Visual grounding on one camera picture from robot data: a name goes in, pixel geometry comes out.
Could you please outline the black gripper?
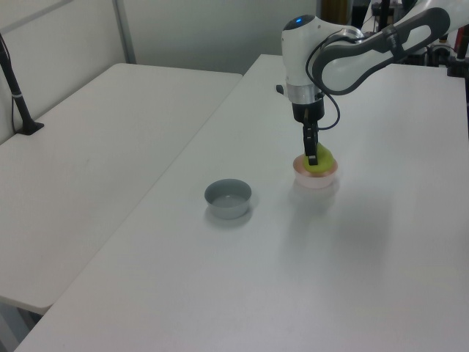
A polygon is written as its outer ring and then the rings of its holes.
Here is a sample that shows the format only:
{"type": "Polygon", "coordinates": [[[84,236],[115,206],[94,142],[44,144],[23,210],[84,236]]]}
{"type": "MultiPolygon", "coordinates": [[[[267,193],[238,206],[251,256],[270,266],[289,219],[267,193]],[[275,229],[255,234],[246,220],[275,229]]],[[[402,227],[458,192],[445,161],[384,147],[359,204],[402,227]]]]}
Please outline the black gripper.
{"type": "Polygon", "coordinates": [[[310,104],[292,103],[293,117],[295,121],[304,124],[303,126],[303,145],[306,160],[309,166],[318,164],[317,143],[318,130],[317,123],[325,115],[323,99],[316,100],[310,104]]]}

